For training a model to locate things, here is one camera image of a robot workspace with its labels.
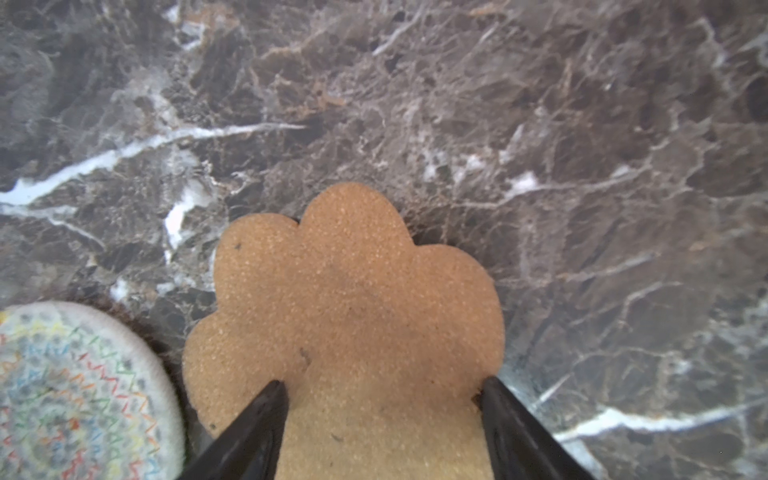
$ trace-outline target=round coaster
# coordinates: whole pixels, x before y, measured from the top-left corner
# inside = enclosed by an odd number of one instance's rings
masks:
[[[0,478],[171,480],[178,401],[125,325],[76,303],[0,313]]]

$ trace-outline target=woven coaster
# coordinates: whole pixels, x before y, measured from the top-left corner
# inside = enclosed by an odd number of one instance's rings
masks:
[[[0,478],[175,478],[178,402],[126,326],[76,303],[0,313]]]

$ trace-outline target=dark marble surface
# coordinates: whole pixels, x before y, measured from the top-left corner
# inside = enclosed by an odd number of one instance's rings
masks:
[[[360,181],[488,268],[598,478],[768,471],[768,3],[0,5],[2,306],[109,310],[180,384],[228,222]]]

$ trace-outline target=white marble vein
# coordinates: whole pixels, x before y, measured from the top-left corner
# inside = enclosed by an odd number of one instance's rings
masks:
[[[642,432],[679,432],[732,418],[740,415],[745,410],[765,402],[766,399],[763,399],[759,402],[738,406],[705,410],[693,415],[681,414],[652,417],[624,413],[621,410],[610,407],[595,417],[579,423],[572,429],[555,433],[554,437],[559,442],[570,442],[571,440],[584,437],[594,437],[619,428]]]
[[[174,5],[170,7],[168,10],[166,10],[165,12],[163,12],[163,18],[168,20],[170,23],[176,25],[179,23],[179,20],[181,19],[179,15],[180,10],[181,10],[180,5]]]
[[[123,300],[125,300],[128,297],[128,294],[130,292],[128,283],[123,280],[122,278],[118,278],[115,280],[112,287],[109,289],[109,296],[118,303],[123,303]]]
[[[563,375],[562,378],[560,378],[557,382],[554,383],[553,386],[546,389],[536,400],[536,402],[531,406],[531,410],[536,410],[539,406],[541,406],[542,403],[549,400],[559,389],[563,386],[563,383],[565,383],[568,379],[571,378],[571,374],[568,373],[567,375]]]
[[[532,171],[527,171],[509,181],[509,190],[504,192],[504,200],[511,200],[518,195],[533,192],[540,188],[541,184],[538,182],[536,174]]]
[[[154,150],[185,138],[205,139],[229,137],[230,135],[251,134],[260,131],[299,130],[302,128],[304,128],[303,125],[272,123],[242,126],[234,125],[223,128],[178,128],[177,130],[172,130],[165,134],[154,135],[143,140],[133,141],[121,148],[105,151],[95,157],[62,168],[45,180],[33,181],[24,178],[19,179],[12,190],[9,192],[0,192],[0,204],[17,206],[29,205],[38,198],[50,194],[52,191],[56,190],[56,188],[70,180],[83,175],[88,175],[95,170],[112,170],[122,160],[136,157],[146,151]]]
[[[633,169],[628,165],[619,165],[616,170],[614,170],[614,173],[611,174],[611,178],[623,177],[624,175],[629,174],[632,170]]]
[[[699,25],[704,30],[704,33],[707,34],[707,45],[712,48],[714,56],[712,59],[712,69],[722,68],[726,61],[728,61],[728,50],[717,41],[717,33],[712,23],[706,17],[702,17],[695,21],[694,25]]]
[[[168,232],[168,243],[171,248],[176,250],[185,240],[184,232],[181,231],[181,224],[184,222],[184,217],[187,212],[195,207],[207,207],[211,202],[210,195],[205,192],[203,186],[195,180],[190,181],[184,191],[181,193],[181,200],[176,202],[173,208],[170,209],[168,215],[165,217],[165,230]]]
[[[487,167],[485,162],[478,155],[469,155],[466,159],[464,166],[454,165],[451,168],[453,174],[453,184],[458,186],[467,177],[470,172],[484,170]]]
[[[636,266],[642,265],[643,263],[650,262],[657,257],[658,257],[658,253],[656,252],[640,253],[639,255],[635,255],[634,257],[630,257],[626,259],[625,261],[619,263],[618,265],[609,266],[602,270],[595,270],[591,272],[562,273],[558,275],[558,278],[566,281],[583,282],[585,280],[589,280],[590,278],[610,276],[610,275],[615,275],[616,273],[621,273],[627,270],[631,270]]]
[[[413,15],[413,20],[400,25],[395,31],[393,31],[392,34],[386,39],[386,41],[384,41],[381,45],[379,45],[376,48],[376,50],[373,51],[373,56],[374,57],[379,56],[387,48],[391,47],[392,44],[395,43],[395,41],[400,35],[402,35],[409,28],[411,28],[422,17],[423,13],[424,13],[424,5],[422,5],[421,8],[419,8],[419,10]]]
[[[758,34],[755,38],[739,48],[739,52],[749,51],[755,48],[757,50],[757,63],[763,68],[768,68],[768,31]]]
[[[563,448],[566,452],[571,454],[571,457],[573,457],[576,462],[590,472],[595,480],[602,480],[607,477],[607,472],[603,464],[592,455],[592,452],[589,451],[587,446],[581,440],[566,442],[563,444]]]
[[[70,217],[74,215],[74,213],[77,211],[75,207],[71,207],[69,205],[61,205],[59,207],[49,207],[49,208],[40,208],[37,210],[31,210],[23,205],[3,205],[0,204],[0,215],[7,215],[9,217],[17,217],[17,218],[39,218],[42,220],[47,220],[51,225],[55,225],[56,227],[64,227],[67,230],[70,230],[71,232],[75,232],[78,235],[82,235],[85,238],[88,238],[89,240],[93,240],[94,242],[101,245],[103,248],[106,248],[104,245],[104,242],[101,241],[101,239],[97,238],[94,234],[87,232],[86,230],[81,229],[80,227],[76,227],[75,225],[72,225],[69,222],[66,222],[64,220],[61,220],[60,217]]]

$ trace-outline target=paw-shaped sponge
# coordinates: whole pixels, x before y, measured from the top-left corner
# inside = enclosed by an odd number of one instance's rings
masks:
[[[472,397],[502,364],[493,282],[468,254],[417,247],[395,208],[338,184],[301,224],[232,223],[218,311],[184,349],[184,382],[217,435],[272,379],[290,411],[277,478],[491,478]]]

